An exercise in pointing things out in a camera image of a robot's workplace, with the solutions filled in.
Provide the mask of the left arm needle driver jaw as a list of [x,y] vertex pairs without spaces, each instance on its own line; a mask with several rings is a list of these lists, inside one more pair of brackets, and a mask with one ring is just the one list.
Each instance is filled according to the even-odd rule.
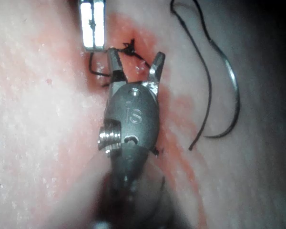
[[91,22],[93,20],[92,4],[89,1],[80,0],[79,10],[81,18],[83,46],[87,52],[90,52],[93,49],[93,29],[91,27]]
[[93,1],[94,27],[94,48],[99,51],[104,50],[105,42],[105,1]]

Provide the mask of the right arm needle driver jaw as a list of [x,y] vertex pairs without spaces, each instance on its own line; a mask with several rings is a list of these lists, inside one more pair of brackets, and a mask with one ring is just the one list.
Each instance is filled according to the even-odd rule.
[[142,86],[148,88],[153,94],[158,94],[159,92],[164,62],[165,54],[163,52],[158,52],[148,72],[147,80],[142,82]]
[[123,71],[123,65],[116,48],[108,49],[108,67],[110,72],[110,84],[128,83],[126,75]]

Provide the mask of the right arm needle driver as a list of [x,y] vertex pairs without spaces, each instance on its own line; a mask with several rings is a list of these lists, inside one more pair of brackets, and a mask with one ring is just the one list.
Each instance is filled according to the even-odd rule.
[[108,154],[132,141],[153,151],[159,135],[159,122],[158,100],[151,90],[139,83],[111,83],[98,149],[104,149]]

